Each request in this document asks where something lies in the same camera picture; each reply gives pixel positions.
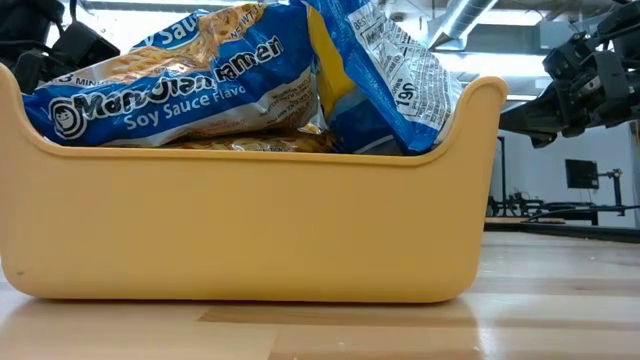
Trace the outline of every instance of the white wall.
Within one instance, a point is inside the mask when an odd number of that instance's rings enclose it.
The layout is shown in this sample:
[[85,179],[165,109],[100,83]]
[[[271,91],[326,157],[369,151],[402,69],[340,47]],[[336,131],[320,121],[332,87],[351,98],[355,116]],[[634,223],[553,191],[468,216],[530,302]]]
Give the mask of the white wall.
[[[565,159],[590,160],[598,163],[600,173],[615,168],[622,170],[622,202],[636,205],[634,174],[634,145],[628,124],[615,128],[589,129],[581,136],[559,137],[543,149],[534,149],[528,137],[501,132],[506,142],[507,194],[517,188],[532,198],[547,202],[593,201],[599,205],[614,205],[613,181],[600,179],[597,191],[567,189]],[[499,142],[496,143],[491,194],[502,199]],[[636,214],[630,211],[624,217],[601,213],[600,225],[636,227]]]

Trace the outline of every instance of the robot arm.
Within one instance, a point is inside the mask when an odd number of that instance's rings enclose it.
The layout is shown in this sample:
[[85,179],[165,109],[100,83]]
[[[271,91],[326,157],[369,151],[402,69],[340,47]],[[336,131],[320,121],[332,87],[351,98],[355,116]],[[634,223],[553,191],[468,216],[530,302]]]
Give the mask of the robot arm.
[[[616,52],[607,50],[610,42]],[[500,129],[528,135],[540,148],[558,133],[572,137],[640,118],[640,2],[612,12],[594,36],[575,34],[543,65],[551,85],[539,98],[504,112]]]

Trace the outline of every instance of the wooden table surface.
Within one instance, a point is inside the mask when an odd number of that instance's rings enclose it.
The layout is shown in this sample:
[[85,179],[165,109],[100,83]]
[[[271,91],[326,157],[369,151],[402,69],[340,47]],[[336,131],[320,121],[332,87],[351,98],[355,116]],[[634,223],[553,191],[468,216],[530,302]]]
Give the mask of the wooden table surface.
[[640,245],[506,233],[436,305],[53,302],[0,276],[0,359],[640,359],[639,295]]

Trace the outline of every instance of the yellow plastic bin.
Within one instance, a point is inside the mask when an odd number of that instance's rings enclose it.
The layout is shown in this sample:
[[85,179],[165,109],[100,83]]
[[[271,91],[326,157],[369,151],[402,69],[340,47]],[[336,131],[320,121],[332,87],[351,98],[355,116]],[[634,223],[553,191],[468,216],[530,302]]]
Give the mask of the yellow plastic bin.
[[500,106],[418,157],[62,147],[0,66],[0,256],[45,298],[434,302],[471,285]]

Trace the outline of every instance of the blue package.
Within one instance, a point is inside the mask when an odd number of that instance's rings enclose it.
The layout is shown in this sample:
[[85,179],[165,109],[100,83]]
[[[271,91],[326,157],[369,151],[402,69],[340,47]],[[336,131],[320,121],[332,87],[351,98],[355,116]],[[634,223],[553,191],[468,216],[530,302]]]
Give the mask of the blue package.
[[300,3],[196,11],[23,100],[43,136],[71,146],[296,129],[317,114],[314,59]]
[[339,151],[371,153],[394,141],[402,153],[418,155],[446,137],[462,86],[433,54],[372,1],[305,3],[322,15],[345,73],[357,85],[329,115]]

